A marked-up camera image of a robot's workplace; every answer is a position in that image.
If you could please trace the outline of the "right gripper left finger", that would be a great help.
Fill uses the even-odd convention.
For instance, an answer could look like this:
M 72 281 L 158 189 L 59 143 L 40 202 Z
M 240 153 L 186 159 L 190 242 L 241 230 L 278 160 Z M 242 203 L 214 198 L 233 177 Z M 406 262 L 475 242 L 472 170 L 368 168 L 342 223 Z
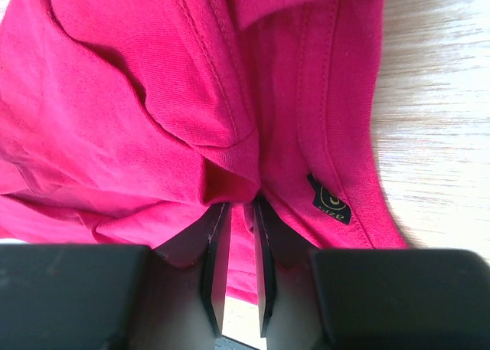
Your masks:
M 4 244 L 3 349 L 213 349 L 221 336 L 230 207 L 157 248 Z

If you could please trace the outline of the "red t-shirt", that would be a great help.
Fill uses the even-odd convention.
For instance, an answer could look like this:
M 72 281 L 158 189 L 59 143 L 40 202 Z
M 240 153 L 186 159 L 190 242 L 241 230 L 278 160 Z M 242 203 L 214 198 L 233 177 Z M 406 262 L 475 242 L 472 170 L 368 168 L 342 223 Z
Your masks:
M 228 202 L 250 303 L 257 195 L 318 247 L 405 247 L 370 137 L 383 1 L 10 0 L 1 236 L 157 247 Z

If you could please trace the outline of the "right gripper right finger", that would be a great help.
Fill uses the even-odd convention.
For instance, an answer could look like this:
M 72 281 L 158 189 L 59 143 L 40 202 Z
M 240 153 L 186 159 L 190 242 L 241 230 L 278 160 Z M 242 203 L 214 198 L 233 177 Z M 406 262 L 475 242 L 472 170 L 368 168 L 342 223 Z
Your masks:
M 270 349 L 487 349 L 489 267 L 468 250 L 319 249 L 253 204 Z

